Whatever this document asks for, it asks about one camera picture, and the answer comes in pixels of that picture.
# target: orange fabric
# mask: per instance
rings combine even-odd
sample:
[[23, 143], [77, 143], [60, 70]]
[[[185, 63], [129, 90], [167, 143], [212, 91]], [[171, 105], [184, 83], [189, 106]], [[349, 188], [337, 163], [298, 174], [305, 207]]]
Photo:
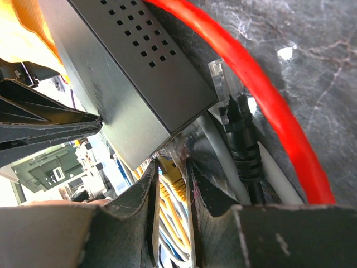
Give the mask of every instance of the orange fabric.
[[0, 58], [30, 61], [68, 80], [37, 0], [0, 0]]

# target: red cable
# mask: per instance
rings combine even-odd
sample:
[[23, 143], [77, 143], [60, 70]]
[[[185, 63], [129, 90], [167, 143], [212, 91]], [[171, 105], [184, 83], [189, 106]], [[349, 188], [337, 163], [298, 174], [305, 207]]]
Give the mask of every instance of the red cable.
[[256, 99], [294, 165], [310, 204], [334, 204], [329, 180], [282, 96], [247, 50], [203, 10], [186, 0], [145, 0], [191, 27], [227, 62]]

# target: perforated metal panel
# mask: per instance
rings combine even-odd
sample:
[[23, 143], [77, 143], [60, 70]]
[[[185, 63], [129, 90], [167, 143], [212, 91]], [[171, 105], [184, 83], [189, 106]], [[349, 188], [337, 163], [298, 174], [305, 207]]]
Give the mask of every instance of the perforated metal panel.
[[70, 0], [171, 133], [215, 95], [139, 0]]

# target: orange cloth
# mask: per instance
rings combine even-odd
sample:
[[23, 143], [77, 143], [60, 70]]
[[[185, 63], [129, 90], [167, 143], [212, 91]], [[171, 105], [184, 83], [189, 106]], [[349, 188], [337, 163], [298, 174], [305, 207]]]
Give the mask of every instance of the orange cloth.
[[30, 61], [68, 80], [37, 0], [0, 0], [0, 58]]

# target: dark marble surface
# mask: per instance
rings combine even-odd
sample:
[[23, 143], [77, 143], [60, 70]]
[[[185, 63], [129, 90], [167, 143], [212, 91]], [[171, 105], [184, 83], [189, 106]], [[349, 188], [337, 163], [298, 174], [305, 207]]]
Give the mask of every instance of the dark marble surface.
[[[260, 63], [315, 149], [339, 204], [357, 207], [357, 1], [192, 0]], [[187, 26], [152, 8], [184, 53], [212, 84], [218, 58]], [[259, 111], [262, 143], [300, 194], [279, 140]]]

